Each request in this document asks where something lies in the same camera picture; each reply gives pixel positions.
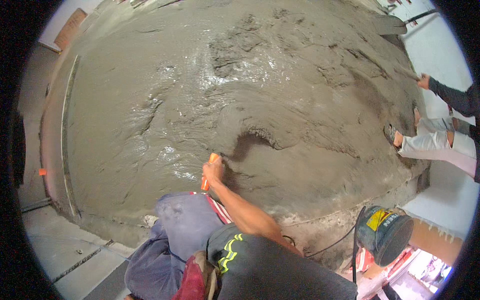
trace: white wall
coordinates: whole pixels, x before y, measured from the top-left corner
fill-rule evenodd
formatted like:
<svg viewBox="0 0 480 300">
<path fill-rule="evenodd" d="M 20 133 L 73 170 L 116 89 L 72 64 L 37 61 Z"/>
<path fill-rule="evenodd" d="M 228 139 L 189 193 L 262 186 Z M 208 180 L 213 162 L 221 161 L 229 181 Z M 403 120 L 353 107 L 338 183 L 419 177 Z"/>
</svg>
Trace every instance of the white wall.
<svg viewBox="0 0 480 300">
<path fill-rule="evenodd" d="M 53 14 L 38 41 L 60 51 L 61 49 L 54 41 L 72 13 L 80 8 L 90 14 L 101 2 L 102 0 L 64 0 Z"/>
<path fill-rule="evenodd" d="M 381 0 L 381 4 L 386 5 L 386 0 Z M 433 8 L 427 0 L 415 0 L 412 4 L 403 1 L 391 15 L 407 20 Z M 408 24 L 408 32 L 402 36 L 415 71 L 430 74 L 447 86 L 466 90 L 472 78 L 448 24 L 438 13 L 417 22 L 417 26 Z M 443 100 L 431 91 L 423 90 L 423 96 L 428 118 L 448 116 Z M 465 118 L 458 112 L 454 112 L 454 116 L 475 124 L 473 117 Z M 462 170 L 443 161 L 434 161 L 430 174 L 431 186 L 404 208 L 464 239 L 477 204 L 479 185 Z"/>
</svg>

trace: black bucket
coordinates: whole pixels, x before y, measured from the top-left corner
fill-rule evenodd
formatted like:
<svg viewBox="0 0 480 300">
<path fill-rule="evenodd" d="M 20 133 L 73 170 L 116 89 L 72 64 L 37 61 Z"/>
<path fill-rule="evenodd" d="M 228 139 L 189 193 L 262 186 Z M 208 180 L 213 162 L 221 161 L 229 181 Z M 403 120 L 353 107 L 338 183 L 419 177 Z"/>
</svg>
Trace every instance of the black bucket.
<svg viewBox="0 0 480 300">
<path fill-rule="evenodd" d="M 391 264 L 405 249 L 413 231 L 410 216 L 372 206 L 359 220 L 357 238 L 380 267 Z"/>
</svg>

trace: label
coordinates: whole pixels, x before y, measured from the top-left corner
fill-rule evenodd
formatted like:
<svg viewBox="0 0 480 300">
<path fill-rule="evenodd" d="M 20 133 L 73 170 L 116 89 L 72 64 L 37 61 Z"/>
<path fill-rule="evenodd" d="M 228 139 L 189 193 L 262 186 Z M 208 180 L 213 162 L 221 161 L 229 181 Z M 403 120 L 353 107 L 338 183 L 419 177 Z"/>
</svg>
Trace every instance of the label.
<svg viewBox="0 0 480 300">
<path fill-rule="evenodd" d="M 367 226 L 373 231 L 377 231 L 380 224 L 392 214 L 392 211 L 380 209 L 368 219 Z"/>
</svg>

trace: orange trowel handle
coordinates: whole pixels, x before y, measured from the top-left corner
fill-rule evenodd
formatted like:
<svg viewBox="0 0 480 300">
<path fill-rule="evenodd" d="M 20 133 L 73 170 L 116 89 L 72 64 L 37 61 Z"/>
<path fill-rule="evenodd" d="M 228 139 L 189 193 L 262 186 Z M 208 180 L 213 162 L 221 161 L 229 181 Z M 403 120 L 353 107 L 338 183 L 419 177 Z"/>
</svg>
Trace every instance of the orange trowel handle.
<svg viewBox="0 0 480 300">
<path fill-rule="evenodd" d="M 212 153 L 212 154 L 210 154 L 210 158 L 208 159 L 208 162 L 213 163 L 214 161 L 216 161 L 217 158 L 218 158 L 218 154 Z M 208 181 L 204 176 L 202 176 L 202 186 L 201 186 L 201 188 L 204 191 L 208 191 L 208 189 L 210 188 L 210 185 L 208 184 Z"/>
</svg>

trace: wet concrete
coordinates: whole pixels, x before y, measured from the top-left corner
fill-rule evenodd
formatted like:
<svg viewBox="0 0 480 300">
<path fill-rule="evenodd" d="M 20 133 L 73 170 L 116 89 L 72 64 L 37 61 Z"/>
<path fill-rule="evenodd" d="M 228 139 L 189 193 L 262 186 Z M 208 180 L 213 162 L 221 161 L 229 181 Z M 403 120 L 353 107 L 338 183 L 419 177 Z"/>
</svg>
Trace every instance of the wet concrete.
<svg viewBox="0 0 480 300">
<path fill-rule="evenodd" d="M 68 151 L 89 230 L 135 244 L 110 226 L 142 224 L 165 193 L 199 192 L 211 152 L 228 186 L 283 225 L 355 207 L 425 168 L 383 136 L 387 120 L 413 134 L 421 95 L 371 12 L 347 1 L 157 8 L 167 3 L 103 2 L 65 58 L 83 57 Z"/>
</svg>

